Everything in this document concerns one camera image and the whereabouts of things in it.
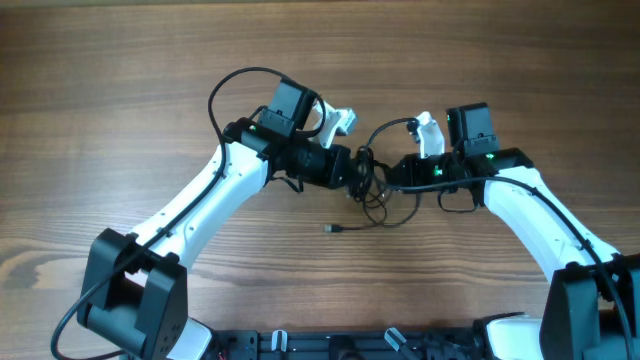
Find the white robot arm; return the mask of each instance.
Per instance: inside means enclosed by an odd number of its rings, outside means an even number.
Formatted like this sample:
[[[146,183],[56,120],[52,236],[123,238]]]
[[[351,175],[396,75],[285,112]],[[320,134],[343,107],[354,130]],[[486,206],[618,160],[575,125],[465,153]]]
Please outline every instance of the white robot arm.
[[[311,134],[296,132],[311,111],[322,112],[324,121]],[[622,355],[608,356],[608,351],[629,344],[629,331],[624,326],[623,331],[603,328],[599,323],[598,319],[605,317],[599,316],[597,298],[611,287],[594,274],[615,274],[618,288],[633,289],[633,279],[640,282],[640,261],[619,256],[614,247],[588,231],[553,196],[522,152],[500,150],[486,104],[450,109],[449,116],[454,151],[444,153],[444,137],[437,122],[423,112],[408,124],[420,152],[387,167],[386,186],[441,194],[469,189],[476,205],[486,205],[514,231],[551,283],[545,316],[542,320],[523,314],[485,319],[472,329],[453,333],[471,339],[464,346],[452,333],[434,345],[433,337],[445,333],[403,335],[391,328],[384,336],[348,333],[351,343],[342,339],[343,350],[358,349],[361,355],[357,356],[368,360],[435,359],[435,354],[443,359],[578,359],[583,355],[594,360],[622,359]],[[345,333],[288,335],[279,330],[270,335],[251,331],[225,335],[188,318],[186,275],[229,216],[272,180],[275,172],[283,170],[300,182],[331,189],[353,179],[362,180],[366,172],[354,169],[350,150],[333,144],[335,136],[350,133],[356,122],[353,110],[334,109],[317,94],[283,77],[274,100],[262,109],[257,122],[242,118],[225,129],[223,169],[223,148],[219,146],[205,168],[150,219],[127,235],[107,229],[96,238],[83,294],[95,288],[105,274],[112,275],[86,303],[78,305],[78,322],[122,348],[123,359],[334,360],[333,340]],[[221,175],[219,180],[205,194],[216,174]],[[186,215],[178,216],[201,194],[204,197]],[[178,220],[167,233],[171,219]],[[587,247],[583,238],[588,240]],[[130,256],[140,251],[140,256]],[[123,271],[113,270],[128,258],[135,261]],[[607,263],[606,270],[595,259]],[[620,292],[624,308],[632,313],[629,323],[637,340],[640,321],[635,319],[640,318],[640,312],[635,303],[640,299],[636,300],[633,291]],[[609,291],[618,306],[621,301],[614,295],[617,292]],[[52,341],[52,352],[58,357],[54,344],[57,340]],[[627,345],[627,352],[633,353],[632,345]]]

